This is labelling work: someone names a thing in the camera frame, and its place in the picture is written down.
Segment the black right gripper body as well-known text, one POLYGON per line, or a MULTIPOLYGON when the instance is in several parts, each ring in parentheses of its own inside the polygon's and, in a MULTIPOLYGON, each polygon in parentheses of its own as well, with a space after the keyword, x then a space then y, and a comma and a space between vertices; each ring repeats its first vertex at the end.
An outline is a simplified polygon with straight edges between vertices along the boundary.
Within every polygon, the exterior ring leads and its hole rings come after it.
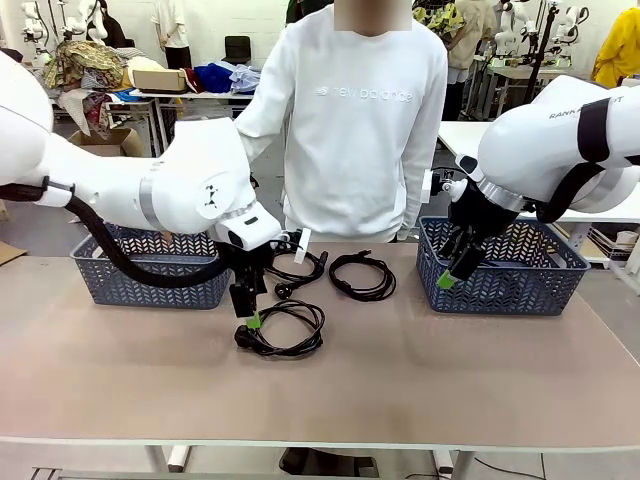
POLYGON ((473 241, 501 235, 515 219, 514 211, 488 200, 472 180, 467 181, 461 196, 451 200, 448 208, 449 222, 468 232, 473 241))

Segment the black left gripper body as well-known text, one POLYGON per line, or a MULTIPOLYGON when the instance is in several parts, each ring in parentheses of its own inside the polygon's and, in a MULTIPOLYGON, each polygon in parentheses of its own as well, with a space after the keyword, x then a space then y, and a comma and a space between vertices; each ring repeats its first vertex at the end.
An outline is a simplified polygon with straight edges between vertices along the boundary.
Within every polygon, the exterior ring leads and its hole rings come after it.
POLYGON ((233 271, 234 283, 237 280, 252 280, 255 267, 262 267, 265 274, 265 270, 273 265, 275 255, 271 241, 249 251, 228 243, 218 242, 217 251, 219 259, 233 271))

